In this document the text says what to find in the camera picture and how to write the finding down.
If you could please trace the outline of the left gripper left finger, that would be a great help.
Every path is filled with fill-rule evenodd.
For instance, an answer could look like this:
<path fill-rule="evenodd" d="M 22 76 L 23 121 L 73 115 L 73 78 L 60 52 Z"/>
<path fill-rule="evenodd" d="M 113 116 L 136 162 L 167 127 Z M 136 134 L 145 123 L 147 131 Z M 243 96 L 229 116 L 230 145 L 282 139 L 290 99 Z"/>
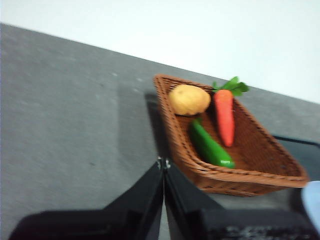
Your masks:
<path fill-rule="evenodd" d="M 22 218 L 11 240 L 155 240 L 164 170 L 157 160 L 127 191 L 101 209 L 51 210 Z"/>

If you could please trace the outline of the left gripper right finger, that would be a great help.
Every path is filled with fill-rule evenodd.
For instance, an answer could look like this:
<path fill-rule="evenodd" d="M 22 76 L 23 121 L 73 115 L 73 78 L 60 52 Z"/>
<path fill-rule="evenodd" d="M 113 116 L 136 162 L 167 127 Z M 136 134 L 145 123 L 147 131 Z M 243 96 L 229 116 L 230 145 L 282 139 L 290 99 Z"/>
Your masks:
<path fill-rule="evenodd" d="M 280 209 L 227 209 L 164 162 L 165 204 L 186 240 L 318 240 L 302 214 Z"/>

